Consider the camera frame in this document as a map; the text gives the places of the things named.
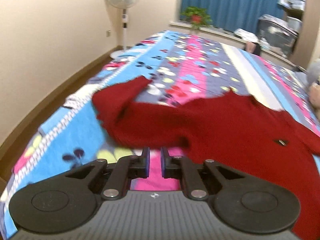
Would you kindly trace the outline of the potted green plant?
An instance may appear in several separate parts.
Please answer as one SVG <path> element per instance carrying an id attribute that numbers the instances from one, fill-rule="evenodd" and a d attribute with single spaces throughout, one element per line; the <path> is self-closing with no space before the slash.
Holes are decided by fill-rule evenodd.
<path id="1" fill-rule="evenodd" d="M 181 13 L 181 16 L 188 21 L 195 30 L 199 30 L 201 27 L 208 27 L 212 23 L 205 8 L 189 6 Z"/>

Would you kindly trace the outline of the red knit sweater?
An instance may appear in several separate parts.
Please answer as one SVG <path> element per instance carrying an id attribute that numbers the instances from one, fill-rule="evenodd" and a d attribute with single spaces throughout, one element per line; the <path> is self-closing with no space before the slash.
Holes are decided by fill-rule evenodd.
<path id="1" fill-rule="evenodd" d="M 128 148 L 179 147 L 195 163 L 213 159 L 293 192 L 301 203 L 294 232 L 319 238 L 319 136 L 286 111 L 233 91 L 170 107 L 137 102 L 140 76 L 96 92 L 92 103 L 108 135 Z"/>

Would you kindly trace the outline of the cluttered storage shelf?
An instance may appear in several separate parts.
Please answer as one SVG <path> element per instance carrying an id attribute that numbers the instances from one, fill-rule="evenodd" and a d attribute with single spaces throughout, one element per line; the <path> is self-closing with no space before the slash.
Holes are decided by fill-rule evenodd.
<path id="1" fill-rule="evenodd" d="M 306 0 L 278 0 L 278 5 L 285 11 L 285 21 L 290 29 L 299 32 L 303 24 Z"/>

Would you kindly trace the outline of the white items on sill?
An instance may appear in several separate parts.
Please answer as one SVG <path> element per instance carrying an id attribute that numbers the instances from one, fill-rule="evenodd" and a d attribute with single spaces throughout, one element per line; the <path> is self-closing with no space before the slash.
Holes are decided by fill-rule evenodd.
<path id="1" fill-rule="evenodd" d="M 252 42 L 252 43 L 258 43 L 259 39 L 258 37 L 249 31 L 246 31 L 244 29 L 238 28 L 234 31 L 234 35 L 241 38 L 242 40 L 246 42 Z"/>

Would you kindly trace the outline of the beige star-pattern quilt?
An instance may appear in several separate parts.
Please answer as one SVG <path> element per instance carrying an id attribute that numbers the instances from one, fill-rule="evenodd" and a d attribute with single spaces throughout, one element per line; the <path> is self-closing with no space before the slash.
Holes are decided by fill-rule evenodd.
<path id="1" fill-rule="evenodd" d="M 319 120 L 320 114 L 320 59 L 313 61 L 307 69 L 308 97 L 315 110 L 315 116 Z"/>

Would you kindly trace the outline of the colourful floral bed blanket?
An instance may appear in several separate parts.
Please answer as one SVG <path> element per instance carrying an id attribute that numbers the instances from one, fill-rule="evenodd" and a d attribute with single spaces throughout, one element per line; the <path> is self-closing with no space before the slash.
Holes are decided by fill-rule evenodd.
<path id="1" fill-rule="evenodd" d="M 9 239 L 16 226 L 8 205 L 19 189 L 89 163 L 117 162 L 140 155 L 140 149 L 118 146 L 99 125 L 92 94 L 100 88 L 138 76 L 152 80 L 138 101 L 177 106 L 199 97 L 220 96 L 228 90 L 255 96 L 265 106 L 289 112 L 319 133 L 319 121 L 299 75 L 256 55 L 210 39 L 161 31 L 108 63 L 79 90 L 69 95 L 39 126 L 12 169 L 1 196 L 1 236 Z"/>

